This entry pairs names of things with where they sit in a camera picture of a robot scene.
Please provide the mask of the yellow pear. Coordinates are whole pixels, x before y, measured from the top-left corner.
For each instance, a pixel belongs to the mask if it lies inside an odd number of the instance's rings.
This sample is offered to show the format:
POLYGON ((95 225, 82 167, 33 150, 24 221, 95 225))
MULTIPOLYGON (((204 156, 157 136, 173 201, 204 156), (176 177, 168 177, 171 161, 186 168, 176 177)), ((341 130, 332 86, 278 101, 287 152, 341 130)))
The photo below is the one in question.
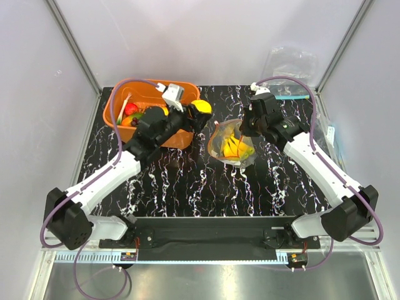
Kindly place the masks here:
POLYGON ((211 105, 202 99, 197 99, 191 102, 192 105, 200 112, 200 113, 206 113, 206 114, 212 114, 212 107, 211 105))

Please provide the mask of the red zip clear bag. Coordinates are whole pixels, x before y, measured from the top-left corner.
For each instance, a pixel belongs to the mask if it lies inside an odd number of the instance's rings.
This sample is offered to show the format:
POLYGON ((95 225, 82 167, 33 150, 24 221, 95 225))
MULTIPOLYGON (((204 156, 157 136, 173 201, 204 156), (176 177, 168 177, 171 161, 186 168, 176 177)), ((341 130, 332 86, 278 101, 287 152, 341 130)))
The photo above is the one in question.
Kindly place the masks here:
POLYGON ((224 164, 244 169, 254 164, 257 154, 252 139, 241 134, 241 124, 241 119, 215 121, 215 131, 210 137, 207 151, 224 164))

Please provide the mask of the yellow banana bunch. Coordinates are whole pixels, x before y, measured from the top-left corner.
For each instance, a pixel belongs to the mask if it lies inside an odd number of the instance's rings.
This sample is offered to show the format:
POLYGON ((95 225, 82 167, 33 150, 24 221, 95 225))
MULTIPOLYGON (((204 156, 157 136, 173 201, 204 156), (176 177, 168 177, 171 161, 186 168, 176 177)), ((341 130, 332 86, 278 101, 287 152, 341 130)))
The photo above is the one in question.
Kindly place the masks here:
POLYGON ((225 158, 232 161, 243 161, 254 154, 255 150, 252 146, 235 138, 231 134, 222 144, 222 154, 225 158))

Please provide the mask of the orange plastic basket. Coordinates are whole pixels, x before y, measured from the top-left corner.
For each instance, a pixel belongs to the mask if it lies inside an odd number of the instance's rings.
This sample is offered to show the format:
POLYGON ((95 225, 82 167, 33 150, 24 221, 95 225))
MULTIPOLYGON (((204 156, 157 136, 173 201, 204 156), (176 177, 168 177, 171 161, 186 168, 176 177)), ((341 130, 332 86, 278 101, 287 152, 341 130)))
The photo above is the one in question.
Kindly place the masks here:
POLYGON ((162 93, 156 89, 157 83, 182 86, 182 106, 191 104, 200 97, 198 87, 189 82, 125 79, 112 90, 103 112, 104 122, 116 130, 125 144, 132 138, 139 138, 156 147, 185 149, 191 144, 194 133, 177 129, 168 121, 171 107, 164 102, 162 93), (143 113, 136 127, 121 126, 121 121, 127 117, 124 113, 127 103, 135 103, 139 113, 143 113))

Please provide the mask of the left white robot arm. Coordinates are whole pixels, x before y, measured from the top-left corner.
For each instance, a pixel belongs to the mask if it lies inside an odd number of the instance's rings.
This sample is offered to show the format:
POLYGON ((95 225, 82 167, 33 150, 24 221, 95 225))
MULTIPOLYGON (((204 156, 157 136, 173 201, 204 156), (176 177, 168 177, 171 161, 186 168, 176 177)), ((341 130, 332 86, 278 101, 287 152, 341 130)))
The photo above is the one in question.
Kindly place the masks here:
POLYGON ((49 231, 60 246, 75 250, 91 239, 111 239, 129 247, 135 232, 124 218, 90 218, 91 211, 123 182, 139 174, 158 154, 162 145, 179 130, 199 133, 212 116, 211 105, 195 100, 181 110, 165 111, 153 106, 144 111, 132 138, 119 147, 113 161, 95 171, 84 181, 62 191, 55 187, 48 192, 41 231, 49 231))

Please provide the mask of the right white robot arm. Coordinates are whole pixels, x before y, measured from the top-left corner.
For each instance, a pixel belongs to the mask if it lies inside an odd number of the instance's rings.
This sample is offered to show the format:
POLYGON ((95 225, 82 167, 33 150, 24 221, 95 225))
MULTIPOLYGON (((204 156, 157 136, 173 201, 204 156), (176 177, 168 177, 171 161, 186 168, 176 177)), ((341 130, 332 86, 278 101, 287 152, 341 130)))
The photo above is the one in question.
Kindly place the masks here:
POLYGON ((297 217, 284 231, 285 243, 299 247, 311 236, 329 236, 338 242, 350 238, 373 220, 378 191, 361 186, 316 144, 297 117, 284 117, 278 100, 269 91, 254 95, 244 107, 241 132, 263 136, 291 158, 317 184, 330 209, 297 217))

